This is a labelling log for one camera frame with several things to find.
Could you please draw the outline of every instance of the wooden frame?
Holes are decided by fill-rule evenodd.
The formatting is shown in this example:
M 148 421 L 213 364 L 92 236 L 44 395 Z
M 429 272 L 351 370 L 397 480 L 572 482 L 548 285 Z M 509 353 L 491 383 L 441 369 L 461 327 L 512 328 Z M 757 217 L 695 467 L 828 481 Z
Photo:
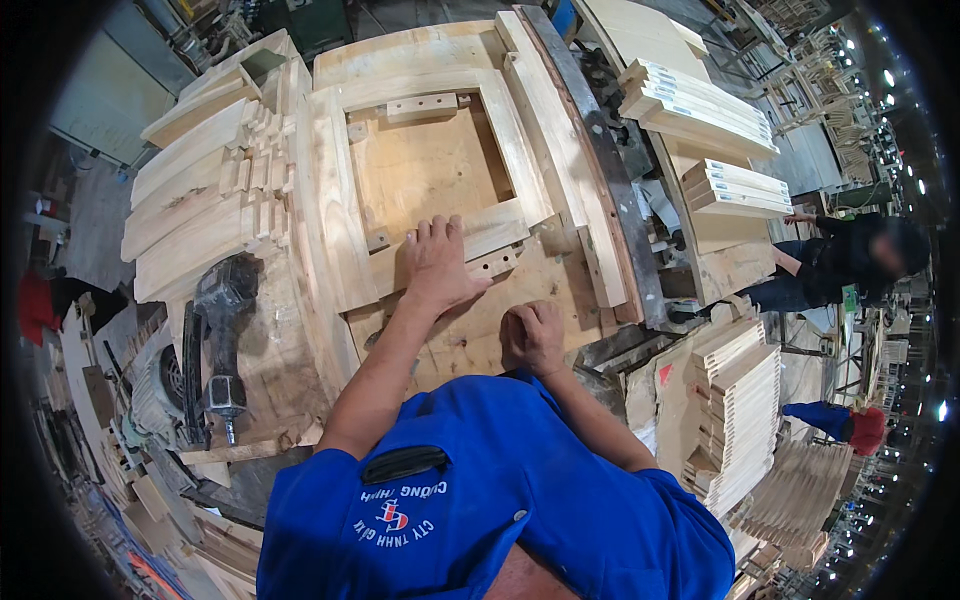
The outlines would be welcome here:
M 494 69 L 448 67 L 382 79 L 358 79 L 320 89 L 310 97 L 314 133 L 319 147 L 320 209 L 338 313 L 371 304 L 383 297 L 384 275 L 374 278 L 360 205 L 354 183 L 347 133 L 347 113 L 425 94 L 476 92 L 483 102 L 500 156 L 527 229 L 549 218 L 554 209 L 530 154 L 529 143 L 503 75 Z M 375 259 L 377 263 L 383 258 Z

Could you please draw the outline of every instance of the jeans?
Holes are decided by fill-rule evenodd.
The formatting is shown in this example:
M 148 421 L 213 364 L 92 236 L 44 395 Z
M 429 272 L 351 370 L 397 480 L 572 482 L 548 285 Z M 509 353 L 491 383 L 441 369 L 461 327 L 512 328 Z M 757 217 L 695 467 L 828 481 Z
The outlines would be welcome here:
M 800 260 L 805 244 L 805 241 L 792 241 L 778 242 L 774 246 Z M 769 281 L 737 292 L 738 296 L 744 294 L 750 295 L 751 303 L 760 305 L 760 312 L 801 312 L 813 308 L 804 295 L 803 283 L 790 274 L 774 276 Z
M 850 409 L 833 406 L 826 402 L 803 404 L 784 404 L 783 413 L 787 417 L 796 417 L 808 425 L 825 432 L 837 442 L 845 442 L 844 423 L 850 419 Z

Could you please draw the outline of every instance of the stack of wooden pieces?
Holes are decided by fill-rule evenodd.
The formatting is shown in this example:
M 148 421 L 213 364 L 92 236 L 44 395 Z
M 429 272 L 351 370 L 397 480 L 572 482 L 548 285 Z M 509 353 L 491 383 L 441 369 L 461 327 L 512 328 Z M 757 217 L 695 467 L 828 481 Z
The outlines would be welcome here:
M 782 444 L 773 470 L 753 492 L 754 505 L 740 529 L 779 546 L 817 551 L 820 530 L 833 510 L 852 454 L 846 444 Z
M 137 301 L 190 296 L 217 261 L 289 244 L 294 165 L 284 130 L 282 114 L 240 99 L 140 170 L 121 247 L 136 259 Z
M 777 219 L 793 214 L 785 182 L 706 158 L 681 180 L 691 212 Z
M 645 129 L 756 158 L 780 154 L 763 112 L 716 85 L 641 59 L 617 80 L 626 94 L 620 114 Z
M 780 347 L 764 344 L 762 321 L 740 320 L 696 349 L 690 386 L 701 407 L 699 447 L 683 480 L 723 516 L 773 465 L 779 423 Z

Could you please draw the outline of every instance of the company logo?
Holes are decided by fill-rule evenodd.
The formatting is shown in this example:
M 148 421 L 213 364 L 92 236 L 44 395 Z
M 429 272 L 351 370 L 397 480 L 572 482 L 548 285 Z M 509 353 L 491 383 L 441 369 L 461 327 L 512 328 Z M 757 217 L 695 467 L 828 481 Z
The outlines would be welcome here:
M 407 515 L 396 509 L 396 500 L 394 499 L 385 501 L 380 508 L 383 509 L 383 516 L 378 516 L 377 519 L 386 521 L 387 531 L 399 531 L 410 522 Z

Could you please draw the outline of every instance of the person in black jacket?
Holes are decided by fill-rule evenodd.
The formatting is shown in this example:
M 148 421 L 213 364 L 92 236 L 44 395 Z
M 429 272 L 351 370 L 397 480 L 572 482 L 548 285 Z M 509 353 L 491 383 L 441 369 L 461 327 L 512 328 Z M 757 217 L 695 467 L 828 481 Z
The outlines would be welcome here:
M 905 217 L 877 213 L 840 221 L 812 214 L 783 218 L 807 222 L 827 238 L 774 244 L 774 278 L 739 292 L 750 295 L 762 312 L 800 312 L 843 301 L 842 289 L 855 284 L 860 304 L 882 300 L 901 277 L 915 275 L 930 260 L 930 242 L 919 225 Z

